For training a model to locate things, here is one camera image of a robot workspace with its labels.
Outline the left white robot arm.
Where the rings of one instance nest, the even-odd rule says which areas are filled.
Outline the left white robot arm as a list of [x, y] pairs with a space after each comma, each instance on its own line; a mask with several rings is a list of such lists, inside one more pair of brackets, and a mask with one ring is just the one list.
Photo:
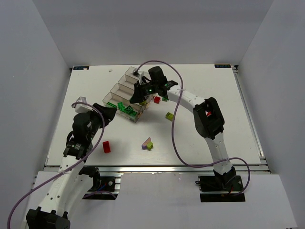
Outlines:
[[51, 187], [40, 204], [28, 210], [26, 223], [30, 229], [70, 228], [69, 218], [77, 204], [88, 191], [96, 191], [101, 184], [98, 168], [85, 163], [97, 147], [92, 144], [95, 135], [114, 119], [116, 108], [86, 102], [75, 102], [72, 107], [76, 115], [66, 138], [60, 168], [53, 178], [45, 181]]

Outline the green long lego brick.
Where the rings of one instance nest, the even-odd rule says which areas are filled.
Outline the green long lego brick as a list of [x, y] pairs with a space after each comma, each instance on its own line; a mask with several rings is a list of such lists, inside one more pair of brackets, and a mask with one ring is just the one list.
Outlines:
[[134, 112], [134, 109], [131, 106], [128, 106], [124, 109], [124, 112], [128, 115], [132, 114]]

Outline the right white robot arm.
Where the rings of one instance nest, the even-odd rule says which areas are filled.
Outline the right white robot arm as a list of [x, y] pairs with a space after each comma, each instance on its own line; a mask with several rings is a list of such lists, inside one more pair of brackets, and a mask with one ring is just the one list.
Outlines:
[[133, 70], [137, 78], [130, 103], [142, 103], [151, 94], [158, 94], [175, 102], [193, 114], [197, 133], [208, 145], [213, 162], [214, 177], [217, 185], [223, 189], [229, 187], [236, 177], [236, 171], [229, 160], [224, 143], [224, 117], [215, 98], [200, 98], [183, 89], [182, 84], [167, 80], [159, 66], [148, 71], [149, 78], [143, 72]]

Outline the red square lego brick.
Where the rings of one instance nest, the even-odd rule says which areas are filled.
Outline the red square lego brick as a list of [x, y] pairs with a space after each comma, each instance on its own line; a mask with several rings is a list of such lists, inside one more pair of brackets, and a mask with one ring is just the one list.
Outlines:
[[161, 100], [161, 98], [158, 97], [158, 96], [156, 96], [156, 97], [154, 98], [154, 102], [155, 102], [156, 104], [159, 104], [160, 100]]

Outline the green lego with number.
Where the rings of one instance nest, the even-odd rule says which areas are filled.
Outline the green lego with number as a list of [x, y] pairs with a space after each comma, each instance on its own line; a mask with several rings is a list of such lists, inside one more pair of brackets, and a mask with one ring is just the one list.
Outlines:
[[131, 117], [136, 117], [137, 114], [138, 114], [138, 113], [137, 113], [136, 111], [133, 111], [132, 113], [130, 113], [130, 116], [131, 116]]

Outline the green square lego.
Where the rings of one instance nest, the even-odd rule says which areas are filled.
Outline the green square lego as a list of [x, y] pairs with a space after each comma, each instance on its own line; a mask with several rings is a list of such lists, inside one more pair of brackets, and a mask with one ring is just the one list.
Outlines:
[[120, 111], [124, 111], [125, 110], [125, 106], [124, 106], [123, 102], [119, 102], [117, 105], [118, 105], [118, 109]]

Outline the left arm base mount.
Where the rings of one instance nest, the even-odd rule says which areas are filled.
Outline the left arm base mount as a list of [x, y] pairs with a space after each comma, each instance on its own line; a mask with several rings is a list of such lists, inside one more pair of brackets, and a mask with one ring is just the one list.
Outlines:
[[85, 194], [85, 200], [115, 200], [118, 196], [121, 176], [101, 174], [97, 167], [84, 167], [79, 175], [89, 177], [92, 187]]

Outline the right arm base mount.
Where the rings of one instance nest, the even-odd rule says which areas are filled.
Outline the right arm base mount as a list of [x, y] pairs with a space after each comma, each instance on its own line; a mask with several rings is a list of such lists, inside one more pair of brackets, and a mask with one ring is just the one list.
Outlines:
[[237, 176], [228, 185], [223, 186], [215, 176], [200, 176], [195, 184], [200, 190], [202, 203], [245, 202], [244, 193], [238, 194], [244, 188], [242, 179]]

